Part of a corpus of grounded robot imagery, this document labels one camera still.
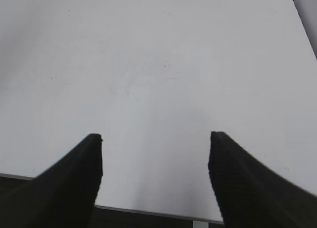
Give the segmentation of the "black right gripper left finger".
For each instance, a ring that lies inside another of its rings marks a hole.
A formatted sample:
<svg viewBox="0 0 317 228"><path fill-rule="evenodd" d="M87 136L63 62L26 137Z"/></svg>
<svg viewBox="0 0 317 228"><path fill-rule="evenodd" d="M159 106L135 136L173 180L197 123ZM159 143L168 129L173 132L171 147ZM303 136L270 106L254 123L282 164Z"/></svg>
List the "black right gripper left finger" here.
<svg viewBox="0 0 317 228"><path fill-rule="evenodd" d="M0 199L2 228L87 228L103 176L102 137L87 135L58 162Z"/></svg>

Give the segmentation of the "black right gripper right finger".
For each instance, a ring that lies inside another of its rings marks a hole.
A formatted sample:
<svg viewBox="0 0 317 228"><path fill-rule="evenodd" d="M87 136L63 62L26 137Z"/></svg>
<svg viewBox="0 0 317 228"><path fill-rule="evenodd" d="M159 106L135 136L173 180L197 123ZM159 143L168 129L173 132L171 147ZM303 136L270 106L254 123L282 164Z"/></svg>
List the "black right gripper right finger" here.
<svg viewBox="0 0 317 228"><path fill-rule="evenodd" d="M266 167L224 132L211 132L208 169L225 227L317 226L317 197Z"/></svg>

